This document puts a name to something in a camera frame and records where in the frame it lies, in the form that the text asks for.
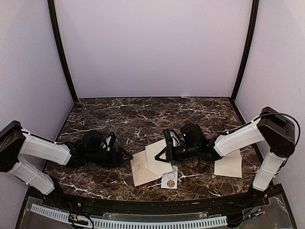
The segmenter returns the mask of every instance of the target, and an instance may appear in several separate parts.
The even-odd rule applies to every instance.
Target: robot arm
[[[289,119],[276,113],[278,112],[266,107],[251,122],[210,140],[205,138],[198,125],[186,124],[180,130],[185,143],[177,147],[172,145],[169,136],[171,131],[165,130],[163,133],[167,147],[155,159],[168,162],[199,156],[206,161],[215,161],[235,150],[266,141],[270,146],[270,152],[256,174],[252,186],[258,191],[265,191],[283,163],[295,151],[295,126]],[[163,154],[166,155],[166,159],[160,158]]]
[[[39,171],[23,155],[53,161],[67,167],[84,166],[87,162],[102,167],[115,167],[131,160],[123,148],[115,148],[116,136],[110,133],[105,140],[98,131],[88,131],[75,143],[56,143],[23,129],[18,121],[11,122],[0,132],[0,172],[13,174],[48,195],[60,187],[57,181]]]

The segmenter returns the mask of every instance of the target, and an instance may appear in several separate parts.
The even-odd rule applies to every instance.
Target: brown circular logo
[[[175,186],[175,182],[172,180],[167,181],[167,186],[168,187],[174,187]]]

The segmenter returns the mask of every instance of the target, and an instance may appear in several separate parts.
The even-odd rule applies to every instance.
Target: paper
[[[147,157],[145,150],[134,154],[133,160],[130,161],[132,165],[132,176],[135,187],[157,180],[162,177],[162,175],[157,175],[149,169],[145,168],[146,162]]]
[[[177,189],[178,167],[172,166],[172,172],[162,175],[161,188]]]
[[[154,157],[166,147],[165,139],[145,147],[148,169],[157,175],[172,171],[171,163],[157,161]]]
[[[236,150],[228,156],[224,156],[222,159],[215,161],[214,174],[242,178],[242,156],[240,156],[240,151]]]

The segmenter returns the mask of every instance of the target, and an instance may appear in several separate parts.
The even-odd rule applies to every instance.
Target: marble table
[[[117,135],[117,146],[132,154],[161,140],[162,130],[186,123],[200,125],[207,138],[241,125],[227,98],[107,98],[81,99],[74,106],[58,141],[76,141],[89,130]],[[44,172],[54,176],[67,194],[111,200],[175,201],[228,196],[246,192],[260,166],[251,146],[242,151],[243,178],[214,175],[214,163],[196,168],[178,166],[178,189],[161,189],[161,180],[134,187],[130,162],[114,169],[88,164],[77,169],[47,162]],[[195,166],[197,159],[186,164]]]

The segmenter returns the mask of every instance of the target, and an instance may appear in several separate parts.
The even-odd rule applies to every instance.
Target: wall
[[[56,0],[77,94],[230,96],[251,0]]]
[[[305,2],[260,1],[253,44],[237,97],[248,121],[265,106],[294,116],[305,130]],[[266,145],[260,145],[263,152]],[[275,182],[282,183],[299,228],[305,225],[305,135]]]
[[[0,7],[0,129],[19,120],[54,139],[72,99],[62,72],[46,0],[4,0]],[[42,168],[43,161],[29,158]],[[13,229],[27,186],[0,173],[0,229]]]

